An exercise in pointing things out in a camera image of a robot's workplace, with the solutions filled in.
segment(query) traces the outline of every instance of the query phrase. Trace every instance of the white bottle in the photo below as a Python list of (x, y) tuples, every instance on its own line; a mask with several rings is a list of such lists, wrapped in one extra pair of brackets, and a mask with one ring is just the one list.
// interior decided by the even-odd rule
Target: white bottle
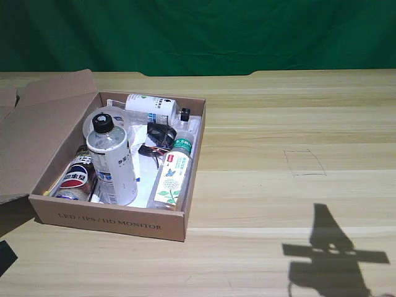
[(172, 126), (179, 112), (179, 106), (173, 99), (130, 94), (126, 100), (125, 110), (133, 118), (139, 117), (135, 113), (146, 113), (148, 122)]
[(173, 149), (163, 156), (147, 207), (182, 210), (191, 172), (193, 142), (194, 136), (190, 132), (177, 133)]
[(125, 129), (114, 126), (110, 115), (93, 117), (87, 146), (105, 202), (127, 205), (137, 195), (134, 165)]

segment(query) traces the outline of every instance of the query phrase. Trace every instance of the pepsi can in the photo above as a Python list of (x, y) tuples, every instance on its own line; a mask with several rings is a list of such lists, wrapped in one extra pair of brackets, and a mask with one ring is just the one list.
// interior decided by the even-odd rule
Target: pepsi can
[(81, 145), (63, 177), (55, 197), (88, 201), (95, 182), (96, 174), (86, 145)]

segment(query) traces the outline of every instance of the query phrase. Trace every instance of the bottle label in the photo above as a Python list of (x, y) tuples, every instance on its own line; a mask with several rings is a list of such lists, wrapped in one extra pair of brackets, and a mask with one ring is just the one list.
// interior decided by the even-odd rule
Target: bottle label
[(125, 205), (132, 201), (137, 195), (137, 183), (127, 142), (106, 153), (90, 152), (107, 202)]
[(187, 139), (176, 139), (174, 144), (173, 144), (173, 148), (175, 147), (181, 147), (182, 149), (187, 150), (189, 153), (191, 153), (192, 150), (192, 144), (190, 141), (188, 141)]
[(176, 206), (190, 158), (182, 152), (167, 153), (165, 158), (154, 201)]

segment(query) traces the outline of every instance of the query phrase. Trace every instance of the plastic bottle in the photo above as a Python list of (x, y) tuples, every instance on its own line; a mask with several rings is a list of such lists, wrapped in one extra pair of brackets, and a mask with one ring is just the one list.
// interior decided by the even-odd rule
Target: plastic bottle
[(173, 149), (163, 157), (147, 207), (168, 210), (183, 208), (191, 171), (193, 142), (194, 136), (190, 132), (177, 133)]
[(114, 126), (110, 115), (93, 117), (93, 131), (87, 137), (92, 163), (105, 202), (127, 205), (137, 195), (137, 183), (127, 132)]

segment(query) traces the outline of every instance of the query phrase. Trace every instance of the bottle with green label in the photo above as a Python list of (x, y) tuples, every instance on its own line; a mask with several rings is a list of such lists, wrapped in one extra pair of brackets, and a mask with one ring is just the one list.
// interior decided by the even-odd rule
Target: bottle with green label
[(186, 196), (191, 171), (191, 150), (194, 136), (188, 131), (179, 131), (173, 149), (163, 156), (163, 163), (147, 207), (154, 209), (181, 210)]

